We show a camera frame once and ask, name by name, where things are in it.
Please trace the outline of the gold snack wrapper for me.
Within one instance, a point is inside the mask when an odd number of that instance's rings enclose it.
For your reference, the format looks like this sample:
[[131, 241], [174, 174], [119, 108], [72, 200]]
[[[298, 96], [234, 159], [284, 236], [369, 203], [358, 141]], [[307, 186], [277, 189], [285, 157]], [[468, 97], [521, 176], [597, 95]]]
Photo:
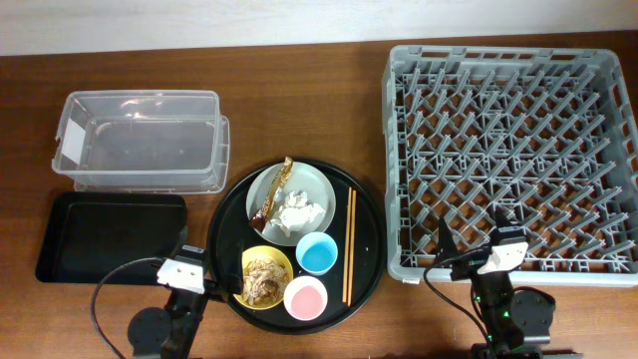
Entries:
[[265, 228], [266, 223], [268, 222], [272, 210], [275, 205], [276, 197], [279, 192], [285, 187], [290, 175], [292, 173], [293, 160], [290, 157], [286, 157], [282, 168], [275, 175], [269, 189], [267, 195], [265, 197], [264, 203], [262, 207], [254, 214], [251, 218], [249, 225], [262, 232]]

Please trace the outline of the pink cup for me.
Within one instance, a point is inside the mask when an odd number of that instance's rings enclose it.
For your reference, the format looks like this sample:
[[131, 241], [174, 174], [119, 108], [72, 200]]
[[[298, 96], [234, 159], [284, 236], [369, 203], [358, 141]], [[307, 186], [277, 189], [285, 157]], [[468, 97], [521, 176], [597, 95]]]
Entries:
[[283, 303], [286, 311], [293, 318], [310, 321], [324, 312], [328, 304], [328, 293], [319, 279], [312, 276], [299, 276], [287, 285]]

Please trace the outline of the white tissue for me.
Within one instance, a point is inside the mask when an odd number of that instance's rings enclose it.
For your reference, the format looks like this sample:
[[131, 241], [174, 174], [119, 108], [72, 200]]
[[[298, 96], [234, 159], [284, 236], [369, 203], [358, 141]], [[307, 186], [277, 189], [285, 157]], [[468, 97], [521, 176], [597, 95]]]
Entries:
[[291, 191], [283, 203], [273, 213], [269, 223], [278, 227], [290, 237], [293, 232], [300, 231], [306, 224], [325, 213], [325, 209], [308, 200], [306, 191]]

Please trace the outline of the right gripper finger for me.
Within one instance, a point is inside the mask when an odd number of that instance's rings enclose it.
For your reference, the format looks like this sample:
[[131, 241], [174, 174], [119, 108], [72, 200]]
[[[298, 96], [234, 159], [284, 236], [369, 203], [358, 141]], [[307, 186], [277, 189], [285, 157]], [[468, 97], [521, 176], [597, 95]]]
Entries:
[[452, 264], [457, 261], [459, 252], [454, 242], [451, 230], [443, 217], [439, 218], [438, 252], [435, 266]]
[[493, 210], [493, 220], [497, 229], [506, 227], [516, 227], [516, 222], [510, 221], [504, 214], [503, 210], [496, 206]]

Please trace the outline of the wooden chopstick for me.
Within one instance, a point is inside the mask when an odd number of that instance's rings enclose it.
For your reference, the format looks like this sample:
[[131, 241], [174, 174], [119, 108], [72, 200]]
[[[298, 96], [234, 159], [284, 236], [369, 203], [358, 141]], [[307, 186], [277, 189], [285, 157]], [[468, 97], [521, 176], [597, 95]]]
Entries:
[[344, 241], [344, 266], [343, 266], [343, 282], [342, 282], [342, 302], [347, 304], [347, 287], [348, 287], [348, 267], [349, 267], [349, 246], [350, 246], [350, 224], [351, 224], [351, 204], [352, 204], [351, 187], [348, 189], [348, 202], [346, 210], [346, 230]]
[[356, 207], [357, 207], [357, 192], [352, 189], [352, 198], [350, 205], [350, 222], [349, 222], [349, 256], [348, 256], [348, 281], [347, 281], [347, 305], [352, 305], [352, 292], [353, 292], [353, 277], [354, 277], [354, 246], [355, 246], [355, 232], [356, 232]]

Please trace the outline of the left arm round base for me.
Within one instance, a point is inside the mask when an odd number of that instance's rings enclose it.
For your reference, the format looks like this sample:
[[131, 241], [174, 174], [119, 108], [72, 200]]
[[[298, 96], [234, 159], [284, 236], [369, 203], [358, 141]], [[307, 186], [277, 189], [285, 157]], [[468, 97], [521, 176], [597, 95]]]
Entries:
[[160, 359], [161, 347], [171, 331], [167, 311], [149, 307], [138, 312], [128, 327], [128, 339], [135, 359]]

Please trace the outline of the yellow bowl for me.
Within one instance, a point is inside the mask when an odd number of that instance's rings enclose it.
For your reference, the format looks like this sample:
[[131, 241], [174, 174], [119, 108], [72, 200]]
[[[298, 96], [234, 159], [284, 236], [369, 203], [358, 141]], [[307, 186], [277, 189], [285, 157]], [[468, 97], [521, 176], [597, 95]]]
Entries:
[[[291, 265], [291, 263], [290, 263], [290, 260], [289, 260], [289, 259], [288, 259], [288, 257], [287, 257], [287, 256], [286, 256], [286, 255], [285, 255], [282, 251], [280, 251], [279, 249], [277, 249], [277, 248], [275, 248], [275, 247], [272, 247], [272, 246], [267, 246], [267, 245], [258, 245], [258, 246], [254, 246], [254, 247], [251, 247], [251, 248], [248, 248], [248, 249], [244, 250], [244, 251], [243, 251], [243, 254], [242, 254], [242, 266], [243, 266], [243, 270], [244, 270], [244, 268], [246, 267], [246, 265], [247, 265], [250, 261], [252, 261], [252, 260], [254, 260], [254, 259], [257, 259], [257, 258], [271, 258], [271, 259], [276, 260], [277, 262], [279, 262], [281, 265], [283, 265], [283, 266], [287, 269], [287, 271], [288, 271], [288, 273], [289, 273], [289, 276], [290, 276], [290, 282], [292, 281], [292, 279], [293, 279], [293, 268], [292, 268], [292, 265]], [[274, 305], [271, 305], [271, 306], [265, 306], [265, 307], [263, 307], [263, 308], [259, 308], [259, 307], [254, 307], [254, 306], [251, 306], [251, 305], [246, 304], [246, 303], [242, 300], [242, 298], [241, 298], [241, 294], [235, 294], [235, 295], [234, 295], [234, 298], [235, 298], [235, 299], [236, 299], [236, 300], [237, 300], [237, 301], [238, 301], [241, 305], [243, 305], [244, 307], [246, 307], [246, 308], [248, 308], [248, 309], [252, 309], [252, 310], [266, 310], [266, 309], [270, 309], [270, 308], [273, 308], [273, 307], [275, 307], [276, 305], [278, 305], [278, 304], [279, 304], [279, 303], [283, 300], [283, 298], [282, 298], [282, 299], [281, 299], [281, 300], [280, 300], [277, 304], [274, 304]]]

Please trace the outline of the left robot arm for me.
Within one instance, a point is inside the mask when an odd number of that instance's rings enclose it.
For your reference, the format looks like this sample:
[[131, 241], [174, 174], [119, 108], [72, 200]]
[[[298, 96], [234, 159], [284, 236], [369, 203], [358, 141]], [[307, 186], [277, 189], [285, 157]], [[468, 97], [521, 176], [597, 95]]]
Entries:
[[177, 246], [158, 271], [158, 283], [170, 290], [163, 308], [170, 317], [170, 330], [160, 347], [162, 358], [186, 358], [207, 303], [225, 303], [243, 290], [242, 239], [219, 260], [209, 250], [187, 244], [186, 237], [183, 229]]

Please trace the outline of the grey plate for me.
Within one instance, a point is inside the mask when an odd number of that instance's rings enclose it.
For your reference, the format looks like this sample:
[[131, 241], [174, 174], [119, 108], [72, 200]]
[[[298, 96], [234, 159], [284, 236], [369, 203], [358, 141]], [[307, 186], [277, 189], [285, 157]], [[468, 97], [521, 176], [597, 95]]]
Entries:
[[[257, 172], [256, 179], [249, 186], [245, 202], [248, 218], [252, 218], [261, 208], [275, 175], [282, 167], [283, 163], [278, 163]], [[322, 172], [307, 163], [295, 162], [292, 166], [291, 176], [283, 188], [283, 193], [276, 198], [275, 210], [284, 203], [285, 197], [292, 191], [295, 193], [305, 191], [308, 203], [320, 205], [324, 209], [324, 213], [317, 215], [298, 230], [291, 231], [289, 236], [278, 225], [270, 223], [265, 225], [262, 232], [251, 228], [262, 239], [281, 246], [295, 246], [305, 234], [325, 231], [330, 225], [336, 210], [336, 195], [331, 183]]]

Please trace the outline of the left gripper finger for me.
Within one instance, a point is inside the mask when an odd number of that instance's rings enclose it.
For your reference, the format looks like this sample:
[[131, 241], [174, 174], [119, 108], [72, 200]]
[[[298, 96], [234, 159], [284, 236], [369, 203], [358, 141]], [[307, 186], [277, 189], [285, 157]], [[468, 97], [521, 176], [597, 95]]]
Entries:
[[227, 289], [231, 294], [241, 294], [243, 291], [242, 254], [244, 242], [238, 240], [230, 247], [227, 263]]
[[180, 252], [182, 247], [186, 245], [187, 236], [188, 236], [188, 229], [186, 226], [184, 226], [182, 230], [179, 232], [178, 241], [174, 249], [175, 253]]

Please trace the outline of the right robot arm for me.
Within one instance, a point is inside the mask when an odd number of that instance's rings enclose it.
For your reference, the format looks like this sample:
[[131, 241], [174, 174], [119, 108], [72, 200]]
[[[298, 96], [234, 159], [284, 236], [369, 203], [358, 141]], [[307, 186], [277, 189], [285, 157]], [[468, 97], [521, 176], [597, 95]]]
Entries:
[[524, 229], [499, 210], [493, 212], [494, 229], [488, 243], [464, 253], [459, 252], [453, 234], [443, 218], [439, 219], [439, 247], [433, 267], [447, 266], [452, 281], [471, 282], [471, 302], [474, 313], [469, 318], [484, 337], [475, 344], [473, 358], [498, 358], [513, 350], [514, 336], [510, 301], [514, 290], [509, 273], [520, 266], [528, 248]]

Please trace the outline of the right arm round base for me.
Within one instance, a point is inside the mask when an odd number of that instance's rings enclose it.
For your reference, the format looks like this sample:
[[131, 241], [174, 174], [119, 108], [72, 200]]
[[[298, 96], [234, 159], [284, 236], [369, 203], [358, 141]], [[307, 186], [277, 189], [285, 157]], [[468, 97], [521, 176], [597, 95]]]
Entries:
[[519, 289], [510, 302], [510, 318], [522, 334], [523, 345], [550, 342], [549, 328], [556, 304], [552, 296], [536, 289]]

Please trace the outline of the food scraps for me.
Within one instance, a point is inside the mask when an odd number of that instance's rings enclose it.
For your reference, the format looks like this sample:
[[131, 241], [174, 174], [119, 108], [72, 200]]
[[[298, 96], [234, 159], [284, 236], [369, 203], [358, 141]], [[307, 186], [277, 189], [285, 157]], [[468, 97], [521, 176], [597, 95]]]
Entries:
[[243, 270], [241, 298], [254, 307], [271, 306], [283, 298], [289, 282], [289, 273], [283, 265], [271, 258], [257, 258]]

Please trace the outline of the blue cup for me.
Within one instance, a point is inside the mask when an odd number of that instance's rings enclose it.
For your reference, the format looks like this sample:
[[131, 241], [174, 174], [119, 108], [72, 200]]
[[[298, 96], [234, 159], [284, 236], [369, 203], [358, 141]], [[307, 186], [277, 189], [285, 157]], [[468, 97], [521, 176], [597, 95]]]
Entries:
[[329, 234], [310, 232], [297, 243], [295, 256], [303, 270], [312, 275], [323, 275], [336, 263], [338, 247]]

